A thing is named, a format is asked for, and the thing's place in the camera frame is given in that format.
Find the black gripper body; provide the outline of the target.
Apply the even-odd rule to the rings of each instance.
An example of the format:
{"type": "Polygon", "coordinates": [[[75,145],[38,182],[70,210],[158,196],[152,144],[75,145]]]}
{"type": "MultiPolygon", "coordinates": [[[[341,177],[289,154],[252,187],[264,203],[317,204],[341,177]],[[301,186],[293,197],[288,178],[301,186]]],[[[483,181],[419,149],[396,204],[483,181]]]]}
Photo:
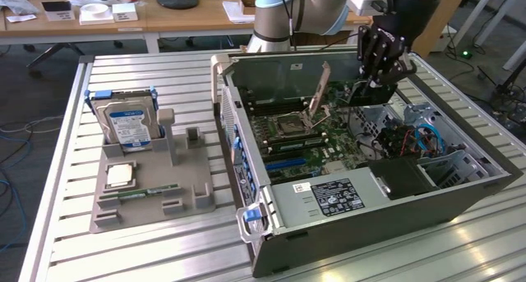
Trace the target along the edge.
{"type": "Polygon", "coordinates": [[[372,17],[372,30],[383,30],[395,39],[404,38],[408,51],[413,41],[424,31],[427,23],[437,8],[439,0],[392,0],[391,7],[385,2],[373,0],[371,7],[381,15],[372,17]]]}

